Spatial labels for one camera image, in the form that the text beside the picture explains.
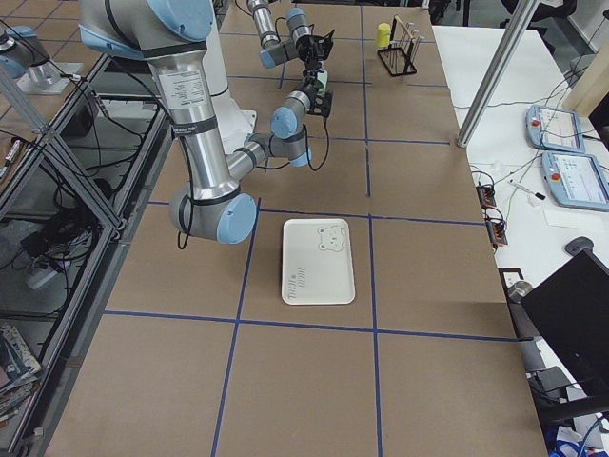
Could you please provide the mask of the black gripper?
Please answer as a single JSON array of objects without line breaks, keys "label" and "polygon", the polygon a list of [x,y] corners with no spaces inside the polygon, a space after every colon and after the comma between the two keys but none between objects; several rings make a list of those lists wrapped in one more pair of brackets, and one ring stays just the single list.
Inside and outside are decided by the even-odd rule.
[{"label": "black gripper", "polygon": [[306,95],[309,100],[307,113],[313,116],[328,118],[332,110],[333,92],[319,81],[306,82]]},{"label": "black gripper", "polygon": [[319,71],[333,48],[334,30],[325,36],[304,35],[300,38],[300,59],[306,71]]}]

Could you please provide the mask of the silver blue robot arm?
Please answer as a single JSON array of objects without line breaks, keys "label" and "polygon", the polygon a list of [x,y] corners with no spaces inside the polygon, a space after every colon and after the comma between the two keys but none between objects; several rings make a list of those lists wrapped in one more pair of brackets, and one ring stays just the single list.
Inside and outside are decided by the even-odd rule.
[{"label": "silver blue robot arm", "polygon": [[285,16],[287,39],[274,28],[269,4],[247,4],[261,42],[260,59],[273,68],[295,58],[304,63],[302,83],[273,113],[270,132],[252,133],[226,153],[207,78],[221,67],[206,59],[217,26],[210,1],[82,1],[82,42],[112,57],[144,61],[159,90],[162,107],[180,142],[189,181],[169,205],[170,219],[190,237],[239,244],[253,229],[257,207],[241,190],[242,179],[269,157],[295,166],[309,164],[307,115],[327,118],[333,94],[326,89],[324,62],[333,35],[315,34],[300,8]]},{"label": "silver blue robot arm", "polygon": [[324,62],[332,51],[335,30],[324,36],[316,35],[305,12],[292,8],[285,16],[288,32],[286,39],[282,39],[275,29],[268,1],[253,0],[246,4],[260,38],[260,60],[264,68],[271,69],[299,58],[304,63],[305,75],[325,71]]}]

